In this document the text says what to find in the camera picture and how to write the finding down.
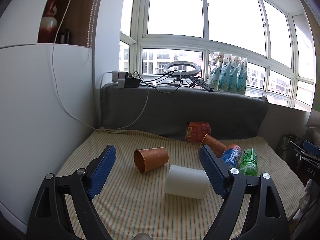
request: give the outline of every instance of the detergent refill bag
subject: detergent refill bag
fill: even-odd
[[[222,52],[210,53],[208,85],[214,90],[218,90],[223,55],[224,53]]]
[[[241,57],[232,56],[232,66],[230,70],[228,92],[236,93],[238,69],[240,67]]]
[[[223,64],[221,67],[219,90],[228,91],[231,66],[232,66],[232,55],[225,54],[223,57]]]
[[[245,87],[247,86],[247,58],[242,58],[240,67],[238,69],[238,78],[237,78],[237,89],[236,92],[244,95],[245,94]]]

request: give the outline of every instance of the white window frame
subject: white window frame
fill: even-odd
[[[132,6],[132,17],[131,17],[131,33],[130,36],[120,32],[120,40],[130,45],[129,54],[129,71],[133,73],[137,71],[144,79],[151,79],[158,74],[142,74],[142,57],[143,49],[177,49],[177,50],[191,50],[199,51],[203,53],[202,57],[202,78],[207,79],[209,53],[221,51],[224,53],[232,53],[241,57],[246,57],[247,62],[262,66],[265,68],[264,87],[263,89],[252,87],[247,85],[247,89],[262,93],[263,96],[272,95],[275,97],[283,98],[288,100],[288,107],[294,107],[295,103],[302,107],[310,110],[311,106],[296,100],[298,81],[303,81],[314,85],[314,81],[311,79],[299,77],[299,53],[298,53],[298,41],[293,22],[293,16],[305,14],[304,11],[298,11],[296,13],[287,14],[279,6],[275,5],[269,0],[264,0],[270,5],[274,6],[280,12],[282,12],[287,20],[290,46],[291,46],[291,68],[271,58],[271,43],[270,43],[270,32],[266,10],[263,4],[263,0],[258,0],[260,11],[262,15],[262,21],[264,24],[265,33],[265,45],[266,45],[266,56],[258,54],[256,52],[226,44],[219,41],[209,40],[209,20],[208,20],[208,8],[207,0],[202,0],[203,8],[203,32],[204,37],[193,37],[184,35],[174,34],[148,34],[148,13],[150,0],[133,0]],[[289,96],[276,93],[268,90],[268,82],[270,70],[273,70],[281,75],[284,75],[291,79],[291,85],[289,90]]]

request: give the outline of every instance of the red box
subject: red box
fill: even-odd
[[[186,141],[202,142],[206,134],[211,133],[210,124],[207,122],[190,122],[186,130]]]

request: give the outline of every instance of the paper cup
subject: paper cup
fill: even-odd
[[[208,193],[210,181],[205,171],[171,165],[164,192],[172,195],[204,198]]]
[[[210,147],[210,149],[218,158],[221,158],[222,154],[227,148],[222,142],[219,142],[217,139],[211,137],[209,134],[206,134],[204,136],[201,142],[201,146],[206,144]]]
[[[133,159],[138,171],[143,174],[166,164],[169,160],[169,156],[167,150],[161,147],[135,150]]]

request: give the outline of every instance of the striped cloth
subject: striped cloth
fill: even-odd
[[[258,170],[268,172],[281,197],[287,217],[291,216],[304,195],[304,187],[284,161],[261,137],[222,140],[242,149],[255,148]],[[117,159],[101,193],[93,204],[113,240],[131,240],[145,232],[154,240],[202,240],[217,216],[223,199],[212,187],[205,198],[191,199],[164,194],[164,183],[172,164],[203,170],[199,161],[199,143],[177,141],[135,130],[105,131],[101,128],[70,156],[57,176],[72,174],[100,155],[106,145],[116,147]],[[165,147],[169,162],[145,174],[138,173],[133,162],[135,149]],[[250,196],[245,195],[231,238],[240,234]],[[69,215],[75,233],[84,238],[72,198],[66,195]]]

